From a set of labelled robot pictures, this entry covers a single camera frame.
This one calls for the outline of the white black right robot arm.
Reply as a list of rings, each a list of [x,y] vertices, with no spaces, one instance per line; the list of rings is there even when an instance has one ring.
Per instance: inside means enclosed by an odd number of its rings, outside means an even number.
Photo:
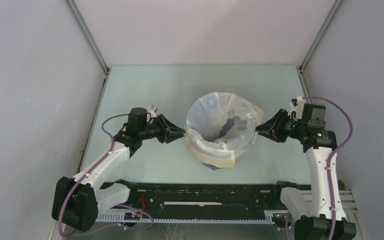
[[[286,186],[271,194],[271,204],[289,211],[295,221],[296,240],[352,240],[356,224],[347,219],[340,199],[336,172],[339,146],[333,131],[326,130],[326,107],[305,103],[292,111],[280,109],[274,117],[256,127],[256,132],[277,143],[288,138],[303,147],[310,170],[311,203],[302,192]]]

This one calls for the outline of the blue plastic trash bin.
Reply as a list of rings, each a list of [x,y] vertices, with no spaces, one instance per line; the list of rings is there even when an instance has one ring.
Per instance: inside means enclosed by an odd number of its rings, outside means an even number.
[[[219,169],[226,169],[230,167],[229,164],[226,164],[224,162],[212,162],[212,163],[202,162],[202,164],[213,171],[216,171]]]

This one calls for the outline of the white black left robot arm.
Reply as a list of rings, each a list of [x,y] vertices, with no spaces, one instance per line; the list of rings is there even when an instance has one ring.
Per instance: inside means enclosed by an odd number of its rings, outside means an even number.
[[[122,163],[129,160],[142,146],[143,141],[157,139],[169,144],[185,135],[185,130],[171,123],[156,109],[134,107],[124,114],[127,122],[116,135],[105,129],[105,120],[101,130],[110,138],[110,145],[83,171],[73,177],[61,177],[55,186],[51,216],[57,222],[58,233],[67,238],[81,231],[87,231],[94,225],[98,215],[112,207],[122,204],[133,208],[138,202],[138,194],[123,183],[113,183],[101,189],[111,173]]]

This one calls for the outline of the translucent yellowish trash bag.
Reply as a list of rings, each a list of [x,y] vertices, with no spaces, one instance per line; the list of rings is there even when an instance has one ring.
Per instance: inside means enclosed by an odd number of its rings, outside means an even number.
[[[201,163],[226,163],[233,168],[255,144],[256,127],[264,118],[261,108],[234,93],[209,93],[187,113],[186,147]]]

